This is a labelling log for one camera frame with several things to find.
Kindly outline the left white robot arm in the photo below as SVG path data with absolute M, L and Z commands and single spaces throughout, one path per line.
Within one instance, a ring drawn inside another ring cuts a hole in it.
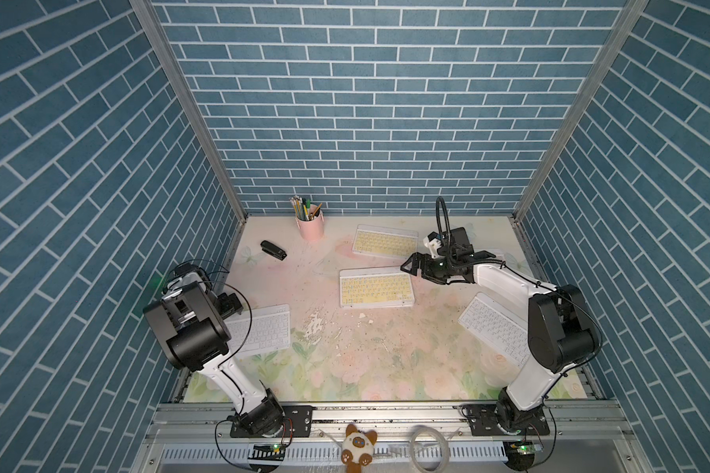
M 238 296 L 217 294 L 208 273 L 185 262 L 143 315 L 175 368 L 197 372 L 224 391 L 242 432 L 270 437 L 284 430 L 286 416 L 272 391 L 242 371 L 237 351 L 229 345 L 232 335 L 225 319 L 242 311 Z

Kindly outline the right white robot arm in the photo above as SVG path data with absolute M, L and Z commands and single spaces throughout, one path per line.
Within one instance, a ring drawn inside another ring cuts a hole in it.
M 473 254 L 467 263 L 416 252 L 400 270 L 438 285 L 475 284 L 527 305 L 529 356 L 518 376 L 502 389 L 495 407 L 497 423 L 506 433 L 516 434 L 540 418 L 544 400 L 557 382 L 602 348 L 601 332 L 578 288 L 550 287 L 487 251 Z

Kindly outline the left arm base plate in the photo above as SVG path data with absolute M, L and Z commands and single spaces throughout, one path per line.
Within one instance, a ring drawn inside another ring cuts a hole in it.
M 308 438 L 313 424 L 315 408 L 305 404 L 282 404 L 280 406 L 260 406 L 250 414 L 243 414 L 240 420 L 232 424 L 232 439 L 277 438 L 286 430 L 284 436 L 292 439 Z

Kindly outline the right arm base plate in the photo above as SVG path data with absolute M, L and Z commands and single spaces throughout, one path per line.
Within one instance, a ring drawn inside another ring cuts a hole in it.
M 542 406 L 520 411 L 514 405 L 499 403 L 469 403 L 458 407 L 459 414 L 469 424 L 474 437 L 522 436 L 550 434 Z

